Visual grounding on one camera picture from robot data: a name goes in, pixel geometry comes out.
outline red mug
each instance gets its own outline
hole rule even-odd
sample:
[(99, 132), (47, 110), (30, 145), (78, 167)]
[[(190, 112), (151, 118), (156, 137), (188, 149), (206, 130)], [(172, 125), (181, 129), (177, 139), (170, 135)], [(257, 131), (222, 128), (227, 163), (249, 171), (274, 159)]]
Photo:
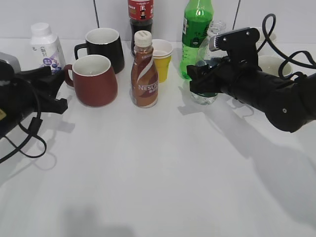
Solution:
[[(68, 70), (73, 71), (73, 80)], [(78, 99), (85, 105), (100, 107), (114, 101), (118, 94), (118, 82), (108, 58), (88, 55), (73, 65), (65, 66), (65, 82), (75, 88)]]

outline yellow paper cup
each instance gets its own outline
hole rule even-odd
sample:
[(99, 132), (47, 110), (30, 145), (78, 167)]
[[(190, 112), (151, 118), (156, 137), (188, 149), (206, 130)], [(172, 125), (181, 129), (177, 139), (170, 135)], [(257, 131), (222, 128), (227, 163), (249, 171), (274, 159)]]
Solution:
[(162, 83), (167, 80), (169, 63), (171, 61), (171, 55), (167, 58), (155, 58), (155, 65), (158, 71), (159, 83)]
[(173, 52), (170, 42), (163, 39), (153, 39), (154, 60), (158, 71), (159, 83), (167, 80), (169, 63)]

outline cup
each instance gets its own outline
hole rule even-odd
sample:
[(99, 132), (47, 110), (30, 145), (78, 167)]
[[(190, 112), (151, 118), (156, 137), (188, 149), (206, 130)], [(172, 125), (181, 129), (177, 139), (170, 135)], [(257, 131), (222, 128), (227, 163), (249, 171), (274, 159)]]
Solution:
[[(282, 58), (275, 56), (263, 55), (259, 57), (259, 67), (263, 72), (271, 74), (273, 76), (278, 77), (278, 69), (281, 64), (284, 62)], [(283, 69), (283, 75), (289, 76), (293, 72), (293, 69), (290, 64), (286, 64)]]
[[(68, 70), (73, 71), (72, 80)], [(102, 55), (88, 55), (78, 59), (73, 65), (66, 65), (65, 82), (75, 88), (81, 102), (92, 107), (111, 103), (118, 93), (118, 83), (111, 62)]]
[(116, 74), (125, 66), (120, 36), (114, 29), (99, 28), (88, 32), (85, 43), (75, 46), (76, 59), (78, 59), (78, 50), (81, 48), (86, 48), (88, 55), (99, 54), (109, 58)]
[(153, 39), (153, 57), (158, 71), (159, 83), (166, 81), (168, 77), (169, 63), (173, 52), (170, 42), (163, 39)]
[[(258, 42), (256, 43), (256, 47), (257, 49), (262, 45), (263, 41), (265, 41), (265, 36), (263, 34), (262, 28), (261, 27), (255, 27), (259, 33), (260, 33), (260, 38), (258, 40)], [(272, 43), (274, 44), (277, 41), (277, 36), (274, 32), (272, 32), (272, 34), (270, 35), (270, 39), (272, 41)], [(261, 55), (272, 55), (274, 54), (274, 50), (271, 48), (271, 46), (269, 45), (268, 42), (266, 42), (265, 46), (263, 46), (263, 48), (260, 50), (260, 52), (258, 53), (259, 56)]]

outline mug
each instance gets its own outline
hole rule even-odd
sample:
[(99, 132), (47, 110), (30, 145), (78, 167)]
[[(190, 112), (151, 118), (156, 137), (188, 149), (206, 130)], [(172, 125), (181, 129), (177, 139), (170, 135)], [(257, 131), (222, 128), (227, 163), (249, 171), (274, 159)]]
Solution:
[(116, 74), (125, 66), (120, 36), (114, 29), (98, 28), (88, 32), (85, 43), (75, 46), (76, 59), (78, 59), (78, 50), (81, 48), (86, 48), (88, 55), (99, 54), (109, 58)]
[[(258, 59), (258, 65), (262, 69), (262, 71), (276, 77), (278, 77), (278, 69), (283, 62), (284, 59), (269, 55), (262, 55)], [(293, 69), (291, 65), (289, 63), (286, 64), (283, 69), (283, 76), (288, 77), (292, 74), (292, 72)]]
[[(73, 71), (73, 80), (68, 70)], [(111, 62), (102, 55), (88, 55), (73, 65), (66, 65), (65, 82), (75, 88), (81, 102), (92, 107), (107, 105), (118, 94), (118, 83)]]

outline tile grout line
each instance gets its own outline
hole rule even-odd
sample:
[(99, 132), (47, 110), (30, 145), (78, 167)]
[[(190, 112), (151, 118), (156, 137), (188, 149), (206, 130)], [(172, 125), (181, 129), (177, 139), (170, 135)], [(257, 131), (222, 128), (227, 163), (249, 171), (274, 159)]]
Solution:
[(235, 25), (236, 25), (236, 20), (237, 20), (238, 13), (239, 13), (240, 4), (241, 4), (241, 0), (238, 1), (238, 7), (237, 7), (235, 19), (234, 19), (233, 30), (235, 29)]
[(98, 16), (97, 5), (95, 3), (95, 0), (93, 0), (93, 6), (94, 6), (95, 19), (97, 21), (97, 26), (98, 26), (98, 28), (100, 28), (99, 16)]

